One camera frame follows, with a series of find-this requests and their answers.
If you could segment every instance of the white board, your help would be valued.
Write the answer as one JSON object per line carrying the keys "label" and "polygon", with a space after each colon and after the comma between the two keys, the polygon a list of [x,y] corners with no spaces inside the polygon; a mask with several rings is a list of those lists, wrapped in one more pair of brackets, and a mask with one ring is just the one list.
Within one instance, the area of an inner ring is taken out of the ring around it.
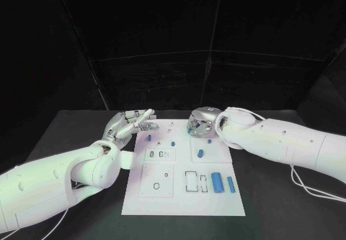
{"label": "white board", "polygon": [[[135,166],[129,171],[121,214],[245,216],[229,148],[214,132],[191,137],[187,120],[155,119],[151,122],[159,129],[136,134]],[[197,157],[198,149],[203,149],[201,158]],[[214,172],[220,173],[221,193],[213,191]],[[234,193],[230,193],[227,177],[232,177]]]}

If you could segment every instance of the dark background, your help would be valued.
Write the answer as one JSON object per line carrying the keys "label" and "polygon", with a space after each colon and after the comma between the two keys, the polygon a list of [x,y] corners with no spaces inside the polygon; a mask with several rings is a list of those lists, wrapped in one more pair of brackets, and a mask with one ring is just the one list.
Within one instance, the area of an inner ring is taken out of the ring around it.
{"label": "dark background", "polygon": [[346,1],[14,0],[1,11],[1,171],[59,110],[292,109],[346,135]]}

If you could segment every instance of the blue cylinder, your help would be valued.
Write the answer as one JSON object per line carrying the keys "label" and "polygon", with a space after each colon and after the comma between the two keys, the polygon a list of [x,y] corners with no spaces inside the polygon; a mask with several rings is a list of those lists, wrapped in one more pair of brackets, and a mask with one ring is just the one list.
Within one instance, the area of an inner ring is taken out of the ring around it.
{"label": "blue cylinder", "polygon": [[230,178],[230,177],[227,177],[227,178],[226,178],[226,180],[227,180],[227,185],[229,185],[230,193],[234,193],[234,192],[236,192],[236,190],[234,190],[234,186],[233,186],[233,181],[232,181],[232,178]]}
{"label": "blue cylinder", "polygon": [[214,172],[210,174],[210,180],[211,180],[211,187],[213,187],[213,192],[223,193],[223,185],[221,185],[221,175],[219,172]]}
{"label": "blue cylinder", "polygon": [[198,149],[198,151],[197,151],[197,155],[196,155],[198,158],[201,158],[203,157],[203,150],[201,149]]}

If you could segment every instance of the table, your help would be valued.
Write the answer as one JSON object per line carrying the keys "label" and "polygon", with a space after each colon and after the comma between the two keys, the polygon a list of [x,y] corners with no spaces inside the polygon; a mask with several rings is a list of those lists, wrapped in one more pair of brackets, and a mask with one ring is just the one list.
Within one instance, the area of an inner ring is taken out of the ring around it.
{"label": "table", "polygon": [[[100,139],[105,125],[116,112],[59,111],[27,161],[89,146]],[[292,110],[255,113],[304,126]],[[155,114],[159,119],[187,119],[190,111],[164,110],[155,111]],[[135,137],[123,150],[132,151],[134,144]],[[47,240],[346,239],[346,204],[308,195],[291,181],[288,165],[245,150],[229,151],[246,216],[121,215],[129,173],[121,169],[112,186],[67,210]],[[346,186],[340,181],[302,167],[295,169],[307,186],[346,197]],[[61,213],[20,229],[7,239],[41,239],[60,217]]]}

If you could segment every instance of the robotic arm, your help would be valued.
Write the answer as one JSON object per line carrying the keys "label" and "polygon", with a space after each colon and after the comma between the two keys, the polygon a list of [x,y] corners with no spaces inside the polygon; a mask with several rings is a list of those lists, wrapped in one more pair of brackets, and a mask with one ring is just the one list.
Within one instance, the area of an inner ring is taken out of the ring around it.
{"label": "robotic arm", "polygon": [[224,111],[200,107],[191,112],[187,132],[191,136],[207,134],[210,126],[230,148],[245,149],[273,162],[312,169],[346,183],[346,136],[255,114],[260,118],[256,120],[252,114],[234,107]]}
{"label": "robotic arm", "polygon": [[[116,113],[102,140],[31,161],[0,175],[0,233],[27,227],[108,188],[119,169],[132,168],[134,153],[121,151],[138,131],[157,130],[154,110]],[[85,185],[72,186],[72,181]]]}

